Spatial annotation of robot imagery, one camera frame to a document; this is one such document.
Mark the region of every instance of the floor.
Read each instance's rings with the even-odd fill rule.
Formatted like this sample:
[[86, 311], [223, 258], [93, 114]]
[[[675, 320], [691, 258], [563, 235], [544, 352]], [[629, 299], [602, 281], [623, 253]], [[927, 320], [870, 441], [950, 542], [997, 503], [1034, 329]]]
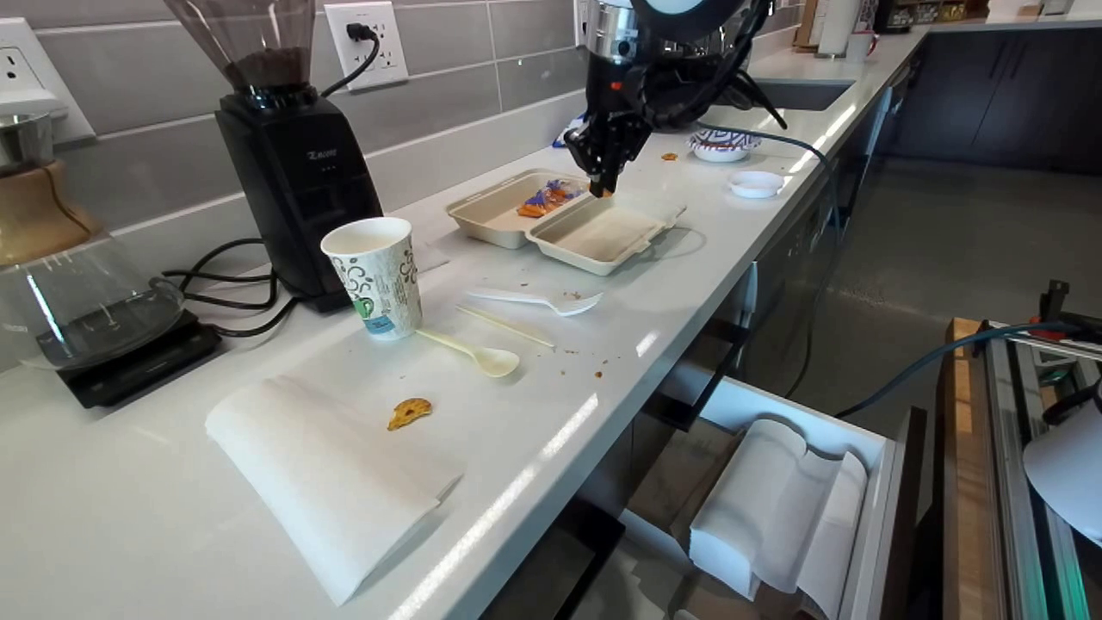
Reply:
[[[1051, 280], [1070, 281], [1069, 311], [1102, 318], [1097, 235], [1102, 178], [922, 162], [881, 164], [838, 253], [834, 286], [814, 318], [808, 370], [791, 396], [825, 412], [852, 405], [938, 348], [950, 318], [1008, 325], [1035, 318]], [[932, 391], [938, 365], [852, 420], [895, 435], [899, 412], [910, 405], [932, 408]], [[706, 600], [691, 608], [729, 615], [728, 606], [713, 606], [729, 591], [699, 581], [639, 528], [628, 530], [577, 615], [691, 620], [686, 600]]]

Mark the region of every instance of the paper towel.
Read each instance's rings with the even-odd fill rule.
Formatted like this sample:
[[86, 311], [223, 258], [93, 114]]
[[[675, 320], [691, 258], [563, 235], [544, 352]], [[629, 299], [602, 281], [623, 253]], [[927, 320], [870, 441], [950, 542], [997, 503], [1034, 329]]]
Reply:
[[335, 604], [459, 481], [430, 454], [355, 423], [297, 379], [263, 379], [208, 415], [208, 435], [263, 496]]

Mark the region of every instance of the takeout container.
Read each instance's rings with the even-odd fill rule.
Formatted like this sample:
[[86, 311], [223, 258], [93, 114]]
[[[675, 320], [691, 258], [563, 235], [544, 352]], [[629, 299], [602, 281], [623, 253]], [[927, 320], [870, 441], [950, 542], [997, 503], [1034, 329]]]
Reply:
[[[544, 218], [523, 218], [521, 206], [546, 188], [550, 178], [567, 182], [577, 195], [546, 210]], [[527, 170], [488, 188], [446, 203], [454, 225], [484, 244], [521, 246], [538, 244], [546, 258], [574, 266], [592, 274], [617, 272], [629, 253], [644, 250], [650, 237], [666, 232], [666, 219], [612, 206], [581, 188], [581, 178]]]
[[639, 210], [612, 206], [609, 201], [581, 201], [570, 210], [550, 214], [527, 237], [546, 253], [581, 272], [609, 274], [629, 253], [644, 250], [666, 219]]
[[567, 182], [574, 188], [570, 201], [563, 201], [561, 206], [553, 206], [546, 218], [570, 210], [581, 195], [584, 195], [584, 182], [574, 174], [561, 174], [550, 170], [527, 170], [518, 171], [475, 195], [454, 201], [446, 203], [446, 218], [468, 235], [477, 237], [484, 244], [498, 244], [498, 246], [521, 246], [523, 235], [531, 228], [538, 228], [546, 218], [523, 218], [521, 206], [546, 188], [546, 182]]

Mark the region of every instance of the paper cup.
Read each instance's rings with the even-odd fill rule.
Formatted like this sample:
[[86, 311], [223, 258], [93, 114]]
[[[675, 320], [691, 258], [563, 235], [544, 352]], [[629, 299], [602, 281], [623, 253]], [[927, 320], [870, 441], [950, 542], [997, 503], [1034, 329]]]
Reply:
[[420, 326], [410, 219], [350, 219], [322, 235], [320, 250], [335, 261], [373, 339], [403, 339]]

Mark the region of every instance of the tile backsplash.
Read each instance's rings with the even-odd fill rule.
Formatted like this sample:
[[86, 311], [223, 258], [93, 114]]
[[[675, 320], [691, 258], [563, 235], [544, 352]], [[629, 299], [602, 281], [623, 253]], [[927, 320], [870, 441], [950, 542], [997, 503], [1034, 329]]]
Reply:
[[[27, 17], [97, 126], [97, 141], [60, 150], [68, 194], [141, 266], [189, 266], [256, 235], [213, 124], [232, 87], [163, 0], [3, 0], [0, 17]], [[335, 97], [382, 210], [531, 153], [584, 110], [570, 0], [395, 0], [395, 24], [410, 80]], [[340, 65], [320, 15], [310, 82], [335, 80]], [[0, 369], [10, 360], [0, 318]]]
[[[210, 116], [232, 87], [163, 0], [8, 0], [0, 17], [31, 19], [97, 126], [101, 136], [62, 148], [62, 162], [71, 195], [110, 232], [241, 194]], [[335, 97], [365, 150], [561, 97], [584, 80], [567, 0], [395, 0], [395, 19], [410, 80]], [[310, 80], [340, 80], [322, 15]]]

